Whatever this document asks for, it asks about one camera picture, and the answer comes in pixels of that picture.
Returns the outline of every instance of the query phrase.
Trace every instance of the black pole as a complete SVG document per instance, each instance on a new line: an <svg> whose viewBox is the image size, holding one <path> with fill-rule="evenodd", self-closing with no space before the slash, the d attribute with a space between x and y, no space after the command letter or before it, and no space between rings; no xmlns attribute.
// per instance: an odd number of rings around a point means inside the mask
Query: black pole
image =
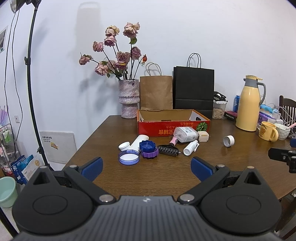
<svg viewBox="0 0 296 241"><path fill-rule="evenodd" d="M29 36L29 46L28 46L28 57L25 57L25 63L27 65L27 79L28 79L28 94L29 94L29 103L30 103L30 110L31 110L31 116L32 116L32 121L33 121L33 126L34 126L34 131L36 135L36 139L38 142L38 150L43 158L44 164L48 166L51 170L50 164L47 162L45 152L42 146L42 142L39 136L38 128L37 128L37 123L36 123L36 118L35 118L35 113L34 113L34 107L33 107L33 99L32 99L32 89L31 89L31 47L32 47L32 37L33 37L33 28L34 28L34 23L35 23L35 18L38 10L38 6L40 4L41 0L36 0L33 4L35 6L34 10L34 15L32 19L32 24L31 24L31 30L30 30L30 36Z"/></svg>
<svg viewBox="0 0 296 241"><path fill-rule="evenodd" d="M18 235L18 232L15 230L11 222L8 220L3 210L0 208L0 221L3 223L4 227L10 233L10 235L15 238Z"/></svg>

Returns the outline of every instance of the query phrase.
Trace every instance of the metal screw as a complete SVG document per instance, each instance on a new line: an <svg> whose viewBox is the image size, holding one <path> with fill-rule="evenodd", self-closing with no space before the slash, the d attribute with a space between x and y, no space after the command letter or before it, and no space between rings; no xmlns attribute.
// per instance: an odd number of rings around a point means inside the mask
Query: metal screw
<svg viewBox="0 0 296 241"><path fill-rule="evenodd" d="M101 202L111 202L113 201L114 197L110 194L104 194L99 197Z"/></svg>
<svg viewBox="0 0 296 241"><path fill-rule="evenodd" d="M191 202L192 200L194 200L194 196L192 194L182 194L180 196L180 199L184 202Z"/></svg>

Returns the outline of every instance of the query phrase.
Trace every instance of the table top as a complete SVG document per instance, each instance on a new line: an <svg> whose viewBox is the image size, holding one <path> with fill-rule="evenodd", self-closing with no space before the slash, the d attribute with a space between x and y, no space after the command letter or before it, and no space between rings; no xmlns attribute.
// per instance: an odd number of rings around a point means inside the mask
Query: table top
<svg viewBox="0 0 296 241"><path fill-rule="evenodd" d="M226 148L223 137L234 136L235 144ZM227 119L211 120L209 140L200 142L197 151L190 156L183 154L188 143L178 143L182 152L177 157L159 155L154 159L144 159L132 166L118 161L118 145L138 136L137 120L124 119L119 115L109 116L86 140L68 165L83 165L100 156L104 168L94 183L118 198L120 195L163 196L173 195L175 199L185 191L200 183L191 172L190 161L198 156L213 166L224 164L232 171L242 171L247 166L255 166L265 178L278 199L296 189L296 174L289 173L284 162L268 157L270 147L292 150L289 140L269 142L258 136L258 131L247 132L238 129L235 122ZM171 137L151 137L156 145L167 145Z"/></svg>

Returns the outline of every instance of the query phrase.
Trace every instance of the bouquet of dried flowers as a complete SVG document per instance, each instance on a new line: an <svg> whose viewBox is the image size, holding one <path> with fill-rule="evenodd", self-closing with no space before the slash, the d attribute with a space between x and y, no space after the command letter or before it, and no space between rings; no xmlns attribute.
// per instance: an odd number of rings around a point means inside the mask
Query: bouquet of dried flowers
<svg viewBox="0 0 296 241"><path fill-rule="evenodd" d="M106 29L106 38L104 39L104 42L94 42L93 44L93 50L95 52L103 52L105 54L105 59L103 61L97 62L93 59L91 55L81 55L81 58L79 60L80 65L85 65L87 62L93 61L96 62L98 65L95 68L95 72L99 75L107 75L109 78L111 74L114 74L118 80L121 79L121 77L124 80L133 80L135 79L137 70L139 65L142 66L147 61L146 55L144 55L141 60L140 57L142 56L141 51L138 47L133 45L137 42L137 33L140 29L139 22L136 24L127 23L124 27L123 35L130 38L130 45L131 50L130 52L121 52L118 49L117 46L117 40L116 36L119 34L119 28L116 26L110 26ZM116 56L116 60L110 60L107 54L104 51L104 45L108 47L112 47ZM134 70L134 64L135 61L138 61L138 65L136 68L136 71L133 74ZM130 63L130 73L128 73L128 63Z"/></svg>

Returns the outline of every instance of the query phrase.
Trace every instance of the yellow mug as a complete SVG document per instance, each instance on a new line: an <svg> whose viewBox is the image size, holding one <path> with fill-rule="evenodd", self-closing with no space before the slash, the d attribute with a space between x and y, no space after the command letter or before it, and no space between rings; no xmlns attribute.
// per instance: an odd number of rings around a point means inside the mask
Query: yellow mug
<svg viewBox="0 0 296 241"><path fill-rule="evenodd" d="M279 137L279 133L276 130L276 126L267 121L262 121L259 131L259 137L266 141L276 141Z"/></svg>

